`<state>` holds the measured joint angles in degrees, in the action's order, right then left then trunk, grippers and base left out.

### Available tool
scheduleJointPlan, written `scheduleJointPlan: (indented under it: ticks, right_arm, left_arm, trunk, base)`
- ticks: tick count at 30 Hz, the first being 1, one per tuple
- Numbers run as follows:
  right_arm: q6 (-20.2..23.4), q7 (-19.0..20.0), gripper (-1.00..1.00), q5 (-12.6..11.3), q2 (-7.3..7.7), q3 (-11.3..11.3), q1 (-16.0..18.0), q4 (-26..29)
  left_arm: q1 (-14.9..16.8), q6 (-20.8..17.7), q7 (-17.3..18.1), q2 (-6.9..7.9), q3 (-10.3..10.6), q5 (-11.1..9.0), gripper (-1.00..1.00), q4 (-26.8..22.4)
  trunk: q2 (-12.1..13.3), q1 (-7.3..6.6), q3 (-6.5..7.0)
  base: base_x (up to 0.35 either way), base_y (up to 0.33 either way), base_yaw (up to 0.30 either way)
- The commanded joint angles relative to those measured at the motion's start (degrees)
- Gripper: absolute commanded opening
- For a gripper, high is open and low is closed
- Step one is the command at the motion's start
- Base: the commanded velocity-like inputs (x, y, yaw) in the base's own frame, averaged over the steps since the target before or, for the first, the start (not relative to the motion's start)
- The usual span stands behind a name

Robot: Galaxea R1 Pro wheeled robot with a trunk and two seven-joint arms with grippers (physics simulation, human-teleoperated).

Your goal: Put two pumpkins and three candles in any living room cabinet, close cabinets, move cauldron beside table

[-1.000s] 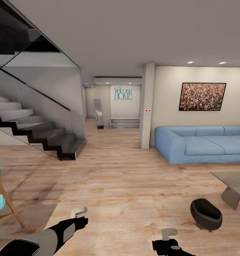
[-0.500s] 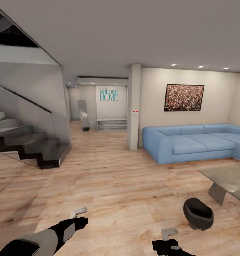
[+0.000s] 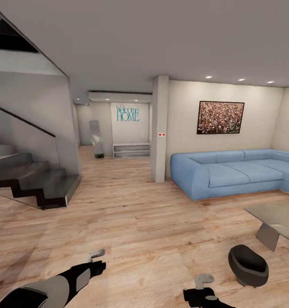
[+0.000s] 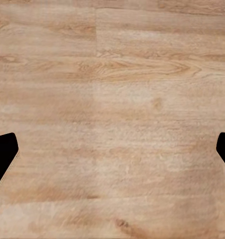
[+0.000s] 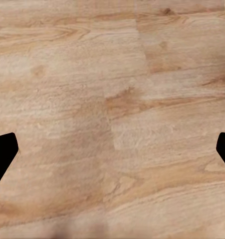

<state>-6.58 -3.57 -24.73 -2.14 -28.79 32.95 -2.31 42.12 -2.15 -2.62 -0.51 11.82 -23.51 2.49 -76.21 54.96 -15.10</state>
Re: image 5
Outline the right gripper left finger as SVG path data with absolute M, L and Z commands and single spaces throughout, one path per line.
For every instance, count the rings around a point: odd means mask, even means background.
M 18 152 L 16 136 L 13 132 L 0 135 L 0 180 Z

